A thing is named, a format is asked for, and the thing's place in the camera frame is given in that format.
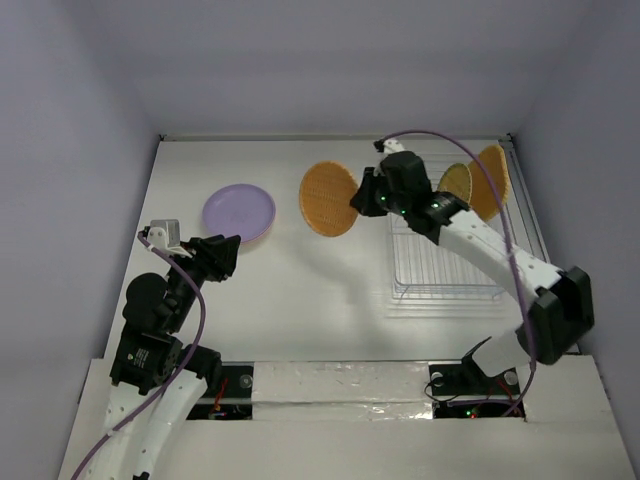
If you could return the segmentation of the lilac round plate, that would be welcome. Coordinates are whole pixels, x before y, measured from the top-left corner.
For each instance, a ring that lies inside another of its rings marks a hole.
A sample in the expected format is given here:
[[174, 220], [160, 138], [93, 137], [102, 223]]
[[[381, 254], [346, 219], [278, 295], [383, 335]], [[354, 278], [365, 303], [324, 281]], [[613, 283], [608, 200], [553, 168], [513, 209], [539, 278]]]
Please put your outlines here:
[[212, 235], [238, 235], [243, 244], [263, 237], [273, 225], [272, 196], [253, 184], [232, 184], [215, 191], [204, 203], [202, 221]]

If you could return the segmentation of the orange woven round plate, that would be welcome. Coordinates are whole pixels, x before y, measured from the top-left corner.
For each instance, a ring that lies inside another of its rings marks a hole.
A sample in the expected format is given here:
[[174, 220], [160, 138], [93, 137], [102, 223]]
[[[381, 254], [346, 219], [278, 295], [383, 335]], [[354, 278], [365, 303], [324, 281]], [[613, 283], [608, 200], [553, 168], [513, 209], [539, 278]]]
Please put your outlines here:
[[299, 208], [307, 225], [325, 237], [338, 237], [354, 225], [358, 212], [350, 205], [358, 190], [351, 172], [342, 164], [324, 161], [313, 165], [299, 187]]

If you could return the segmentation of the yellow-green woven round plate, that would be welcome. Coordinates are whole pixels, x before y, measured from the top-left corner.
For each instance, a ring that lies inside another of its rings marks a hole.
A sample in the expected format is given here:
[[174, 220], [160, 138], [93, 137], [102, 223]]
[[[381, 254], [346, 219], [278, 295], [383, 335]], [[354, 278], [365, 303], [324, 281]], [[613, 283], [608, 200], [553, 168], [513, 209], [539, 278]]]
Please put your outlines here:
[[472, 198], [473, 181], [469, 167], [463, 163], [451, 165], [441, 176], [438, 191], [455, 195], [469, 204]]

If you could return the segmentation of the orange woven rectangular tray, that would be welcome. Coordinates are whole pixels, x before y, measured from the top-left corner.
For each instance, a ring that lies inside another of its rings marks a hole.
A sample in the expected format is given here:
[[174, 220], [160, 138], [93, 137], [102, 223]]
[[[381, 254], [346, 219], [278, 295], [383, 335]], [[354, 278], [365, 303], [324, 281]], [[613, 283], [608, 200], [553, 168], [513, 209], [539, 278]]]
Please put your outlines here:
[[510, 189], [510, 179], [504, 149], [490, 145], [482, 150], [477, 161], [468, 164], [472, 180], [471, 208], [485, 222], [489, 222], [499, 214], [499, 206], [494, 194], [497, 194], [501, 205], [505, 206]]

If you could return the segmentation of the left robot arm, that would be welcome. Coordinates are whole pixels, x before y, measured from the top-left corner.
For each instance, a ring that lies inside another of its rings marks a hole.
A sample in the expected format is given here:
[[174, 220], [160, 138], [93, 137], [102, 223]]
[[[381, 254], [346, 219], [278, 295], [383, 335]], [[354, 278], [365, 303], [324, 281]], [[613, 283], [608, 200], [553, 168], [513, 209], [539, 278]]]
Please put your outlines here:
[[201, 288], [232, 276], [240, 236], [182, 241], [154, 223], [137, 239], [170, 269], [141, 274], [126, 289], [101, 436], [74, 479], [153, 478], [196, 402], [221, 383], [220, 353], [200, 344], [207, 314]]

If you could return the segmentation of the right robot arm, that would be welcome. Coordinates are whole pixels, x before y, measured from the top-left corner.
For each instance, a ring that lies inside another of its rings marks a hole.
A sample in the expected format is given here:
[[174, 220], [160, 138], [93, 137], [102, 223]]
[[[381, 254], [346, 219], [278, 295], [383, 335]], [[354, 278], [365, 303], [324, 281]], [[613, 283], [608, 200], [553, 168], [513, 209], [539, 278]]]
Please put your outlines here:
[[413, 232], [468, 261], [519, 302], [519, 327], [481, 341], [463, 357], [458, 377], [473, 392], [512, 368], [555, 364], [594, 326], [585, 271], [546, 263], [487, 224], [501, 211], [502, 194], [491, 190], [492, 179], [476, 161], [457, 163], [433, 187], [423, 160], [400, 151], [366, 168], [350, 201], [365, 217], [402, 217]]

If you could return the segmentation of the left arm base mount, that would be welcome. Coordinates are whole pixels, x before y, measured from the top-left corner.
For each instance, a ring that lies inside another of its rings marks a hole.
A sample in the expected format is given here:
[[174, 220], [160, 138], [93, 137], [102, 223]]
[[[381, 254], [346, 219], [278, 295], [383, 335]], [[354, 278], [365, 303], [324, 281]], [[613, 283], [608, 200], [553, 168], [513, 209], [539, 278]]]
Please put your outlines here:
[[188, 420], [251, 420], [254, 364], [223, 363], [217, 383], [209, 387], [187, 415]]

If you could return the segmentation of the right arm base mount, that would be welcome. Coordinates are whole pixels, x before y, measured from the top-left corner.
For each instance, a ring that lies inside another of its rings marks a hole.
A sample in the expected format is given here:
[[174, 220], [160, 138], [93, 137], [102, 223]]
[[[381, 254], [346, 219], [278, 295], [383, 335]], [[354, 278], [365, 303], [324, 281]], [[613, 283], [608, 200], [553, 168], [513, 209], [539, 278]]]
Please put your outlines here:
[[431, 401], [435, 419], [526, 417], [518, 402], [521, 388], [515, 369], [470, 380], [461, 363], [430, 364], [424, 394]]

